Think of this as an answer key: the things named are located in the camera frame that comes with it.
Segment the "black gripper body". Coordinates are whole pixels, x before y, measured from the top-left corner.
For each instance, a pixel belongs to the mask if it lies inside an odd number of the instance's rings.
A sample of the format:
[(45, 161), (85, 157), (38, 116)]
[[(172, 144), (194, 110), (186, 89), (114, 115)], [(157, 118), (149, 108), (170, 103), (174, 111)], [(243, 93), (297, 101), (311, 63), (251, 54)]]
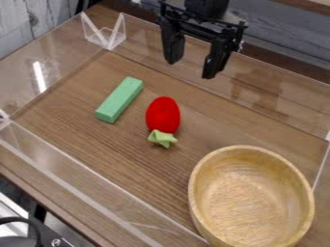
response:
[(222, 29), (235, 32), (235, 48), (241, 46), (247, 21), (228, 11), (229, 0), (160, 0), (158, 18), (162, 16), (178, 23), (181, 33), (210, 43)]

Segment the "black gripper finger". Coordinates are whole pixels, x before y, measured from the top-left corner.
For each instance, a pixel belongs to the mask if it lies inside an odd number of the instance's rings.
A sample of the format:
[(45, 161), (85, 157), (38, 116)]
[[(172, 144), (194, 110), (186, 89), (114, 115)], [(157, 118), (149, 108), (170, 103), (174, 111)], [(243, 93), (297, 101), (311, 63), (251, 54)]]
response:
[(176, 63), (184, 54), (185, 38), (181, 33), (180, 25), (176, 21), (166, 19), (165, 17), (158, 18), (161, 28), (161, 43), (164, 59), (169, 65)]
[(232, 49), (235, 48), (235, 32), (232, 29), (222, 29), (218, 36), (210, 41), (209, 53), (204, 58), (201, 78), (210, 79), (222, 70)]

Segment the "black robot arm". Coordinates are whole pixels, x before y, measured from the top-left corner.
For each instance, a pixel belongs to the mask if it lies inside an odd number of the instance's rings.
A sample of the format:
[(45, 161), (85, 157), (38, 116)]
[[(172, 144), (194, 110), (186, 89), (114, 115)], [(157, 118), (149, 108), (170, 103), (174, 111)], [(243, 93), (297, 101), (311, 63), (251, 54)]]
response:
[(209, 43), (201, 78), (210, 79), (243, 46), (247, 21), (228, 11), (229, 0), (158, 0), (164, 59), (174, 64), (184, 55), (185, 36)]

